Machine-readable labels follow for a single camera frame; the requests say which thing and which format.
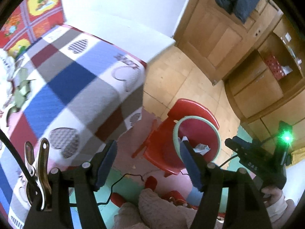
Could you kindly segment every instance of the checkered bedspread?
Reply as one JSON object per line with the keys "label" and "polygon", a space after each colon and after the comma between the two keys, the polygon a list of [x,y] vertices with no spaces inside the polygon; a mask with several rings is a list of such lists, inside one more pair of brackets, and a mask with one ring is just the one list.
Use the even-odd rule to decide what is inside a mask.
{"label": "checkered bedspread", "polygon": [[[141,118],[145,63],[67,25],[56,26],[24,54],[31,93],[1,128],[24,158],[24,143],[50,142],[48,171],[90,160]],[[29,205],[24,175],[0,147],[0,212],[22,228]]]}

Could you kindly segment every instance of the chair leg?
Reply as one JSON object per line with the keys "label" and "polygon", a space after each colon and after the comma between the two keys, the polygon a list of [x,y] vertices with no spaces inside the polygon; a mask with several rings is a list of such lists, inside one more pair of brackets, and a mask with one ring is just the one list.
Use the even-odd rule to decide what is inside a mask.
{"label": "chair leg", "polygon": [[132,158],[135,158],[145,147],[146,145],[146,140],[149,138],[149,136],[153,133],[154,130],[158,128],[158,121],[156,119],[153,120],[152,122],[152,127],[150,129],[150,133],[148,137],[144,140],[144,142],[139,146],[139,148],[132,154]]}
{"label": "chair leg", "polygon": [[169,177],[169,176],[171,176],[172,175],[172,173],[168,173],[168,172],[165,172],[164,173],[164,177]]}

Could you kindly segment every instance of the red plastic chair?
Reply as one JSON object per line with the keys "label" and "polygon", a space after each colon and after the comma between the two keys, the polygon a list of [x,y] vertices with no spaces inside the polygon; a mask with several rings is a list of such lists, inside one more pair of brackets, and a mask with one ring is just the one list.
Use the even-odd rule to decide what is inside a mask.
{"label": "red plastic chair", "polygon": [[[146,147],[143,156],[153,165],[164,170],[165,177],[172,174],[178,175],[185,168],[173,145],[173,128],[176,124],[174,121],[179,121],[188,115],[196,115],[207,119],[219,130],[219,124],[211,111],[192,100],[183,98],[177,100],[167,115],[168,118],[159,127],[157,127],[157,120],[154,120],[149,136],[132,154],[132,158],[134,158]],[[207,127],[207,124],[203,121],[185,120],[179,127],[178,136],[180,138],[187,136],[192,147],[199,143],[208,145],[211,150],[203,156],[207,162],[214,159],[220,147],[214,130],[210,126]]]}

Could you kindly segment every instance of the red shoe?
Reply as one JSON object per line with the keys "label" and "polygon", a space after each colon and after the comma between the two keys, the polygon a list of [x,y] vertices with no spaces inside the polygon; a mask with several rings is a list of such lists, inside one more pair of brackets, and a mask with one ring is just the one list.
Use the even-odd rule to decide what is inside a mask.
{"label": "red shoe", "polygon": [[153,176],[150,176],[146,179],[145,188],[150,188],[152,191],[155,191],[158,181]]}
{"label": "red shoe", "polygon": [[124,203],[126,203],[127,201],[125,200],[125,198],[123,196],[121,196],[118,193],[112,193],[112,195],[110,196],[110,200],[111,202],[116,205],[117,207],[121,207]]}

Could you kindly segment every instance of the tiled floor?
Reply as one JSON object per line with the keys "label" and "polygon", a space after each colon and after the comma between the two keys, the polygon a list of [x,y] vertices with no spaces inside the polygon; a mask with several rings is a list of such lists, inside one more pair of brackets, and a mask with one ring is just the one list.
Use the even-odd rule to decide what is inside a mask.
{"label": "tiled floor", "polygon": [[237,134],[240,120],[228,102],[223,82],[213,87],[200,69],[173,46],[149,64],[143,104],[148,112],[165,120],[179,98],[197,101],[215,115],[222,139],[222,148],[215,163],[220,165],[230,158],[232,150],[225,146],[224,140]]}

